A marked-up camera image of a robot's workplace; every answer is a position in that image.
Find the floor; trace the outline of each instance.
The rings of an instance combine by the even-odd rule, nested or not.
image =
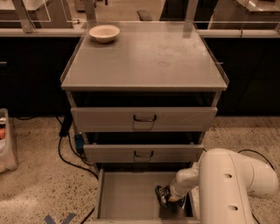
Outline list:
[[[81,223],[95,206],[97,181],[87,171],[65,164],[58,154],[60,123],[55,117],[10,119],[17,139],[18,168],[0,174],[0,223]],[[203,144],[207,150],[251,149],[262,153],[280,177],[280,117],[215,118]],[[84,165],[61,142],[63,157]],[[252,152],[244,154],[263,159]],[[280,191],[270,199],[250,199],[261,224],[280,223]]]

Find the black cabinet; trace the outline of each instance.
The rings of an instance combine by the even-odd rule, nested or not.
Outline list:
[[[279,115],[280,39],[205,38],[229,78],[219,115]]]
[[[69,109],[60,76],[80,38],[0,38],[0,108],[11,116]]]

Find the drawer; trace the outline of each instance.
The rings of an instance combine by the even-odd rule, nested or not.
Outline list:
[[[197,162],[202,144],[85,144],[87,161],[94,163]]]
[[[207,131],[217,108],[72,108],[80,132]]]
[[[184,209],[177,203],[171,203],[168,208],[158,203],[155,187],[168,185],[175,175],[176,171],[149,167],[102,168],[93,223],[199,224],[191,192]]]

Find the gray countertop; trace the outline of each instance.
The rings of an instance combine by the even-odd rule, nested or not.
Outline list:
[[[184,22],[121,22],[109,44],[83,39],[62,88],[216,91],[227,85],[194,27]]]

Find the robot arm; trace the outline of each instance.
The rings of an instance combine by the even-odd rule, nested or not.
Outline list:
[[[199,166],[201,224],[254,224],[248,195],[268,198],[277,189],[269,165],[231,150],[210,150]]]

